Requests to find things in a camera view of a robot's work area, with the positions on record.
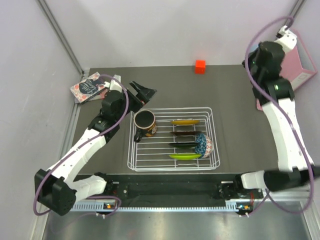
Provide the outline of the lime green plate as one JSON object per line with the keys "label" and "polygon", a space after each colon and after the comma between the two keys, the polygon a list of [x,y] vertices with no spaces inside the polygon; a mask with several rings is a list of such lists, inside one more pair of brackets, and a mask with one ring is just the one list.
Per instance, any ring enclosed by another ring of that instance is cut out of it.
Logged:
{"label": "lime green plate", "polygon": [[175,153],[168,155],[171,159],[179,160],[179,161],[190,161],[196,160],[202,157],[202,154],[198,153]]}

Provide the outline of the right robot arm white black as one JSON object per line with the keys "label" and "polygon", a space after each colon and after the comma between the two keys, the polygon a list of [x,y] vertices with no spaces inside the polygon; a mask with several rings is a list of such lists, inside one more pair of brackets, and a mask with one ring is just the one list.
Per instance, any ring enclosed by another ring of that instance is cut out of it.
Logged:
{"label": "right robot arm white black", "polygon": [[252,77],[252,91],[269,122],[277,150],[278,168],[236,176],[233,192],[245,198],[252,189],[278,192],[302,187],[320,177],[301,135],[291,83],[281,76],[281,64],[297,44],[297,36],[283,26],[274,41],[262,41],[242,65]]}

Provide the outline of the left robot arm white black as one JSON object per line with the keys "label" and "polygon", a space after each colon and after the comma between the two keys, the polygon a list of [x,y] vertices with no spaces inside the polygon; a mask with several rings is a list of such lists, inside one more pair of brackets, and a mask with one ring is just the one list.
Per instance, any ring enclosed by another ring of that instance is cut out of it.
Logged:
{"label": "left robot arm white black", "polygon": [[109,198],[114,191],[112,181],[104,173],[75,180],[90,158],[103,148],[120,129],[120,123],[129,113],[137,113],[157,93],[135,81],[130,85],[133,94],[114,79],[101,102],[98,115],[90,122],[81,138],[57,163],[47,170],[40,169],[34,176],[35,196],[33,212],[37,216],[37,204],[60,216],[66,215],[75,203],[93,197]]}

